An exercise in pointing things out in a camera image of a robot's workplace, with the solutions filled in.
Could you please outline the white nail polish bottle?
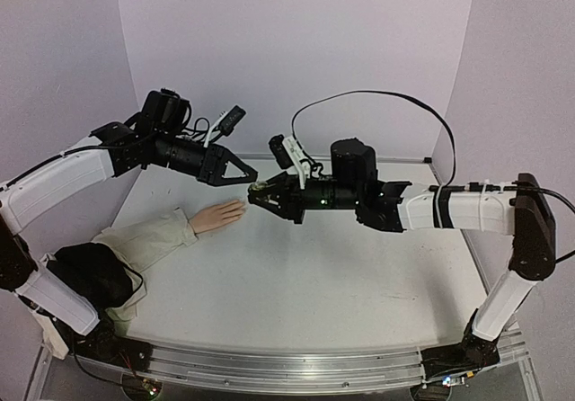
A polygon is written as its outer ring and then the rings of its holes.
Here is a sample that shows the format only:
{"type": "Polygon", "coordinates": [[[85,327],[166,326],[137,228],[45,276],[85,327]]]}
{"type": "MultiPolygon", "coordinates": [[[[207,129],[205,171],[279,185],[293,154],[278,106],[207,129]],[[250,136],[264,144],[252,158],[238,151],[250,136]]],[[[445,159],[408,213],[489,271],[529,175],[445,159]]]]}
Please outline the white nail polish bottle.
{"type": "Polygon", "coordinates": [[[252,183],[248,187],[247,191],[248,201],[250,203],[254,203],[255,201],[266,201],[268,199],[268,184],[265,182],[252,183]]]}

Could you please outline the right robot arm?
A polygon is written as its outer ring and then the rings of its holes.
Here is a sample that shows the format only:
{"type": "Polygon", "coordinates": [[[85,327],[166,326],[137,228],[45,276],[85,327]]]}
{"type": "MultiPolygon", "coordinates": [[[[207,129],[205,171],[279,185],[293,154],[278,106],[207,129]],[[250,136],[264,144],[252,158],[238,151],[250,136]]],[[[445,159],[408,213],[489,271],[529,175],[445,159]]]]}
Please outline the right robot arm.
{"type": "Polygon", "coordinates": [[[292,137],[270,141],[282,173],[248,189],[248,201],[300,224],[308,210],[351,209],[359,224],[386,233],[477,230],[511,236],[508,268],[474,312],[465,349],[493,346],[531,289],[556,267],[556,223],[531,174],[513,183],[425,185],[379,180],[376,153],[356,138],[331,145],[331,172],[314,178],[292,137]]]}

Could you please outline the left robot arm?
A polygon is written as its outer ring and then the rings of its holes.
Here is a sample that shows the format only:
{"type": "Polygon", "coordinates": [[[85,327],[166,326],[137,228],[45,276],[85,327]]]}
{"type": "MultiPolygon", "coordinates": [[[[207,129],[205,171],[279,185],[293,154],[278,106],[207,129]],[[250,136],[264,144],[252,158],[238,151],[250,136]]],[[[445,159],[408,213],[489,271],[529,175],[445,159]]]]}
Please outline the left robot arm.
{"type": "Polygon", "coordinates": [[[100,361],[118,359],[119,338],[97,326],[100,318],[87,299],[31,257],[21,232],[82,190],[137,167],[167,167],[214,187],[254,182],[257,171],[218,144],[244,115],[244,109],[235,106],[192,136],[187,130],[190,102],[168,89],[152,91],[141,111],[128,120],[94,129],[73,147],[2,183],[2,290],[31,300],[75,333],[86,335],[85,345],[100,361]]]}

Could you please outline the mannequin hand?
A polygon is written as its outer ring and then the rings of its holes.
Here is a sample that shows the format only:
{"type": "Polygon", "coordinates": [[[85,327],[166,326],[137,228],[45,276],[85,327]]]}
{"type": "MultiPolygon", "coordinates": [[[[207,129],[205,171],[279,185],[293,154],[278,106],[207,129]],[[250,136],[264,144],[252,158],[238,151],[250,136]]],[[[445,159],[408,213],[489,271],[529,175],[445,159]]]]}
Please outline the mannequin hand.
{"type": "Polygon", "coordinates": [[[230,200],[200,210],[189,219],[189,225],[195,235],[201,235],[235,223],[244,213],[242,200],[230,200]]]}

